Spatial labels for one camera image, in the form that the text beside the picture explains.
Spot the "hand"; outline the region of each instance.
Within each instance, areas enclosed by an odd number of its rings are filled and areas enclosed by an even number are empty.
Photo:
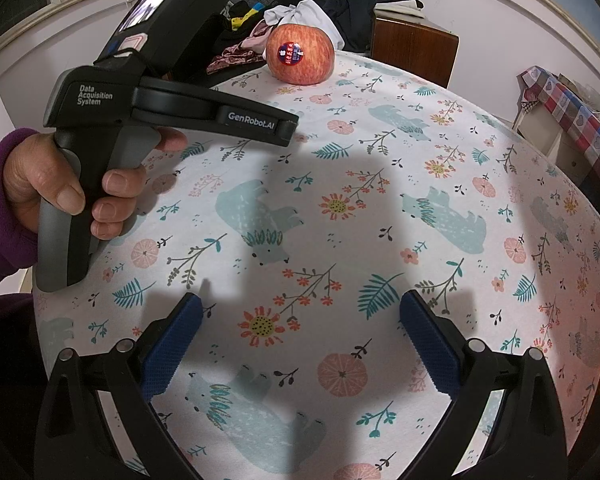
[[[157,150],[175,152],[187,145],[185,135],[160,127],[162,140]],[[122,231],[123,222],[136,208],[136,197],[144,187],[146,170],[109,170],[102,177],[102,189],[109,194],[91,208],[91,233],[111,240]],[[35,134],[23,140],[7,157],[2,170],[4,194],[20,224],[38,232],[40,197],[58,209],[77,215],[84,209],[84,192],[74,170],[58,150],[52,134]]]

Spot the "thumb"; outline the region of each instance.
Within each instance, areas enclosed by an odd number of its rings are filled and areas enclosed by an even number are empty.
[[[84,209],[84,192],[71,165],[58,150],[51,134],[31,136],[16,159],[16,174],[29,182],[56,208],[77,215]]]

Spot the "pile of clothes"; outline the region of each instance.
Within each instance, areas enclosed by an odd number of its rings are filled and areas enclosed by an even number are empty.
[[[285,23],[320,28],[335,50],[368,52],[374,8],[424,17],[417,0],[301,0],[296,6],[281,6],[276,0],[231,0],[222,11],[223,31],[206,73],[262,62],[271,31]]]

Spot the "finger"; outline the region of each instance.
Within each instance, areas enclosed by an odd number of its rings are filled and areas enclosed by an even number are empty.
[[[158,126],[156,128],[162,136],[162,139],[155,147],[156,150],[163,152],[179,152],[187,147],[187,136],[180,130],[170,128],[169,126]]]
[[[135,198],[107,196],[96,200],[91,214],[98,222],[123,222],[131,216],[135,208]]]
[[[27,149],[18,153],[17,171],[42,198],[62,211],[77,215],[84,209],[84,192],[69,162],[56,148],[51,135],[29,139]]]
[[[122,232],[122,222],[91,222],[91,234],[100,240],[111,240]]]
[[[145,178],[144,166],[134,170],[110,170],[102,177],[102,189],[113,196],[131,198],[142,192]]]

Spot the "metal screw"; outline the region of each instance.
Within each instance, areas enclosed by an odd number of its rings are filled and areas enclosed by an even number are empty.
[[[60,358],[61,361],[68,361],[73,356],[74,356],[74,350],[72,348],[65,348],[58,354],[58,357]]]
[[[132,339],[121,339],[116,344],[116,350],[120,353],[129,352],[134,347]]]
[[[530,348],[529,349],[529,357],[531,357],[535,361],[539,361],[544,357],[544,354],[538,348]]]
[[[484,352],[484,349],[487,348],[481,340],[479,339],[471,339],[469,340],[469,348],[476,353]]]

